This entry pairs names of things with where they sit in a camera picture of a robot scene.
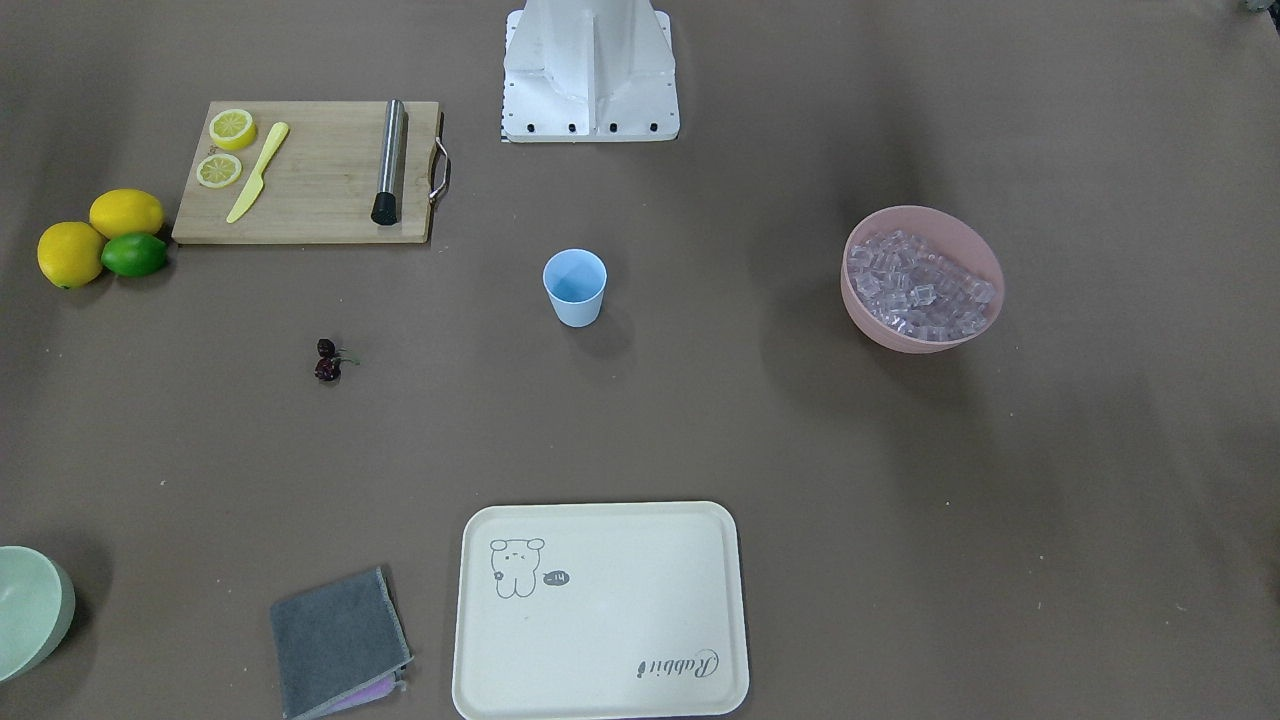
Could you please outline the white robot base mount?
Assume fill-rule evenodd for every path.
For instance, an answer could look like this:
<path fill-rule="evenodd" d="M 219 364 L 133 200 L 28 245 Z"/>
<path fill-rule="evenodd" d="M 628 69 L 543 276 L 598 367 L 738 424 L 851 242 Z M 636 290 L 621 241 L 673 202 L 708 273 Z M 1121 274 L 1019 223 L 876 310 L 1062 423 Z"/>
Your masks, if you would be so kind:
<path fill-rule="evenodd" d="M 672 23 L 649 1 L 527 1 L 506 18 L 500 137 L 511 143 L 678 137 Z"/>

